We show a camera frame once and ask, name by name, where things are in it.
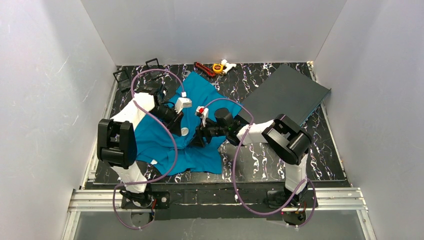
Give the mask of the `round colourful brooch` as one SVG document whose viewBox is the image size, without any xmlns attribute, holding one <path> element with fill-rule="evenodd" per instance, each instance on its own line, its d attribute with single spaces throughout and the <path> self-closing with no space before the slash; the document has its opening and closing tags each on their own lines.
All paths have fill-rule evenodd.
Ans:
<svg viewBox="0 0 424 240">
<path fill-rule="evenodd" d="M 181 136 L 187 136 L 189 134 L 189 129 L 187 127 L 181 128 Z"/>
</svg>

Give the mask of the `blue garment cloth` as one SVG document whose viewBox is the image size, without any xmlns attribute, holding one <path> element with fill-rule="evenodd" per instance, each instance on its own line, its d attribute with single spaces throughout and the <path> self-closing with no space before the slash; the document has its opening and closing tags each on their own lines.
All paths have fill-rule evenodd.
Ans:
<svg viewBox="0 0 424 240">
<path fill-rule="evenodd" d="M 175 175 L 186 170 L 192 172 L 222 173 L 222 160 L 219 147 L 226 140 L 224 136 L 213 138 L 206 147 L 189 146 L 194 136 L 195 128 L 200 124 L 200 118 L 195 115 L 198 106 L 208 106 L 210 119 L 214 112 L 226 108 L 236 116 L 241 107 L 233 102 L 224 100 L 216 88 L 201 75 L 191 72 L 183 81 L 183 86 L 176 90 L 170 99 L 175 103 L 177 97 L 185 90 L 193 106 L 183 109 L 181 126 L 188 128 L 186 136 L 175 136 L 172 142 L 169 135 L 154 120 L 147 116 L 135 129 L 138 161 L 152 164 L 162 175 Z"/>
</svg>

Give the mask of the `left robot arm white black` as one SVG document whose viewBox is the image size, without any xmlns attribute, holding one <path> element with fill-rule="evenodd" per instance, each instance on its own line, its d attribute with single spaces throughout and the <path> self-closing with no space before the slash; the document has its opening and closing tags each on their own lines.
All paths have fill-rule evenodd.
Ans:
<svg viewBox="0 0 424 240">
<path fill-rule="evenodd" d="M 97 129 L 97 158 L 111 167 L 123 182 L 127 192 L 144 193 L 147 179 L 141 173 L 136 158 L 138 147 L 135 130 L 144 117 L 156 121 L 173 140 L 182 135 L 183 109 L 192 101 L 183 91 L 176 102 L 164 101 L 167 91 L 163 85 L 145 88 L 135 93 L 123 110 L 109 119 L 101 119 Z"/>
</svg>

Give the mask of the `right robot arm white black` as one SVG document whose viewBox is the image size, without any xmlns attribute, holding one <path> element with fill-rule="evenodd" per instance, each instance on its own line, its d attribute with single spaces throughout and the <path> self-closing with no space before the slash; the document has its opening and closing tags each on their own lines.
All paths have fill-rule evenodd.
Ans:
<svg viewBox="0 0 424 240">
<path fill-rule="evenodd" d="M 285 114 L 263 123 L 249 125 L 239 115 L 233 116 L 227 108 L 214 112 L 214 119 L 208 117 L 209 110 L 199 106 L 195 115 L 200 124 L 189 145 L 204 148 L 217 137 L 237 146 L 265 143 L 285 162 L 287 194 L 302 197 L 307 191 L 306 161 L 312 137 Z"/>
</svg>

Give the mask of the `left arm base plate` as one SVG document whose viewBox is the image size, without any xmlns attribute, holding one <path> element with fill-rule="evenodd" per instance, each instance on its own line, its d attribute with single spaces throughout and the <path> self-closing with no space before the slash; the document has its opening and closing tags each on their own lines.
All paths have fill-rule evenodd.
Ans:
<svg viewBox="0 0 424 240">
<path fill-rule="evenodd" d="M 122 196 L 122 209 L 168 209 L 170 207 L 171 195 L 168 191 L 155 191 L 150 184 L 142 193 L 134 193 L 120 190 Z"/>
</svg>

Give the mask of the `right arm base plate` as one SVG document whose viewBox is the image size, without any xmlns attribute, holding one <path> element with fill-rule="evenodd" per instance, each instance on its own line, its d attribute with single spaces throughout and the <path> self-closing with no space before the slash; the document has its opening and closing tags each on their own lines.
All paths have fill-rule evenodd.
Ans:
<svg viewBox="0 0 424 240">
<path fill-rule="evenodd" d="M 263 202 L 267 206 L 267 210 L 274 210 L 283 205 L 290 195 L 291 192 L 289 191 L 269 190 Z M 278 223 L 284 222 L 289 226 L 300 226 L 309 218 L 307 209 L 312 209 L 314 202 L 314 191 L 309 188 L 302 191 L 299 195 L 295 195 L 281 212 L 269 215 L 266 219 L 268 221 L 277 221 Z"/>
</svg>

